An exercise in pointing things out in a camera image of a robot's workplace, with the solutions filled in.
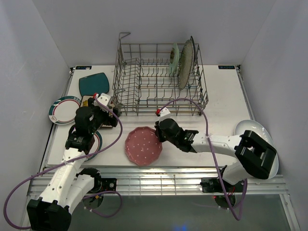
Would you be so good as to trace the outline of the pink dotted scalloped plate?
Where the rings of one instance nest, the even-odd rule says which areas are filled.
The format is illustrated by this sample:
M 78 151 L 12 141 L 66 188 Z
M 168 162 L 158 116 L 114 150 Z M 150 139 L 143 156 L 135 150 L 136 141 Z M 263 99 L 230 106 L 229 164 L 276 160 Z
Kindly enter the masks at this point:
M 162 143 L 150 127 L 135 128 L 125 140 L 125 154 L 138 166 L 150 165 L 159 158 L 162 150 Z

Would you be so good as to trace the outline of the speckled beige round plate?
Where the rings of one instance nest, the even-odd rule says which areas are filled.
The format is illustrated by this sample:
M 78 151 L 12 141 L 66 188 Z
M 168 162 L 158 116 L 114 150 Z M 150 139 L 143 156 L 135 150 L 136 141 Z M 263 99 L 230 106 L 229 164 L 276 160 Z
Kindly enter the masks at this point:
M 183 90 L 188 83 L 194 65 L 194 46 L 191 39 L 187 40 L 181 52 L 178 72 L 178 88 Z

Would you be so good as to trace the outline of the mint green flower plate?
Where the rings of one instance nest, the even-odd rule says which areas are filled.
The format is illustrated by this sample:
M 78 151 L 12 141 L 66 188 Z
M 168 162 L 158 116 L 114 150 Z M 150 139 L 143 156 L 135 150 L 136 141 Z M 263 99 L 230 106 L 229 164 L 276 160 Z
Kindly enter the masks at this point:
M 178 63 L 180 58 L 180 51 L 177 43 L 173 43 L 170 52 L 170 63 L 169 63 L 169 75 L 174 76 L 177 73 Z

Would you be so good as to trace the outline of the black square floral plate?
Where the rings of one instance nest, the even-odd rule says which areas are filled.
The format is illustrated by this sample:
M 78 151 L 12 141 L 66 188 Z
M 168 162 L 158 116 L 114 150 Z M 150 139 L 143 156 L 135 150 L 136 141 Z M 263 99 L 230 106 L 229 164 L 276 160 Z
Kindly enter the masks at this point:
M 193 36 L 190 37 L 190 40 L 192 42 L 192 46 L 193 46 L 193 69 L 196 67 L 197 65 L 197 48 L 193 39 Z

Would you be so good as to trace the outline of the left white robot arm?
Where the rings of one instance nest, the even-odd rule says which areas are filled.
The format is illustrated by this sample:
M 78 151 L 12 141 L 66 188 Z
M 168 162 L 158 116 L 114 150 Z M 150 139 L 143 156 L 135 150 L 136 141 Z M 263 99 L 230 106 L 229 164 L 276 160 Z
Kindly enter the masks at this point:
M 102 187 L 98 170 L 81 165 L 89 156 L 94 134 L 102 125 L 117 126 L 118 114 L 110 109 L 111 96 L 101 93 L 88 99 L 88 106 L 76 110 L 75 123 L 68 132 L 60 167 L 38 199 L 27 205 L 30 227 L 34 231 L 66 231 L 82 198 Z

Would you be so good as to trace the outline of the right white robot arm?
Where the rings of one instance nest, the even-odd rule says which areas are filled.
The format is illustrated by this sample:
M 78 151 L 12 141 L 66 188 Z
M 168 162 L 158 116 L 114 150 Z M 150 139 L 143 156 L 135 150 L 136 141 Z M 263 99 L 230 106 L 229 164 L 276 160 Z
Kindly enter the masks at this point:
M 221 170 L 217 179 L 218 187 L 223 191 L 229 191 L 249 177 L 267 180 L 278 173 L 279 159 L 272 137 L 254 120 L 239 122 L 232 136 L 184 130 L 172 118 L 156 121 L 154 127 L 160 142 L 168 141 L 183 152 L 214 152 L 236 158 L 235 163 Z

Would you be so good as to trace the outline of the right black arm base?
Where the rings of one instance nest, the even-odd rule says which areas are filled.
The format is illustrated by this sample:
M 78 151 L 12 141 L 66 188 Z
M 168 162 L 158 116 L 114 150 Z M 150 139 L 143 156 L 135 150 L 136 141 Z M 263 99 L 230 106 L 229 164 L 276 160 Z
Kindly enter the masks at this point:
M 235 185 L 222 181 L 227 193 L 241 193 L 244 188 L 244 180 L 239 181 Z M 201 178 L 200 185 L 202 186 L 202 192 L 206 193 L 223 193 L 222 186 L 219 178 Z

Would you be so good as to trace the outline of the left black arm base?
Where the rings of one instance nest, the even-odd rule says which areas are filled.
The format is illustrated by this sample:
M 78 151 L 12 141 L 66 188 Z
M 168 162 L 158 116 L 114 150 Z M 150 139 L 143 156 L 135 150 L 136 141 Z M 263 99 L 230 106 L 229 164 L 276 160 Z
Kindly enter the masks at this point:
M 79 173 L 76 174 L 78 177 L 79 175 L 89 175 L 94 178 L 94 186 L 89 191 L 89 193 L 99 193 L 104 191 L 116 191 L 116 178 L 103 178 L 101 173 L 96 168 L 84 168 Z

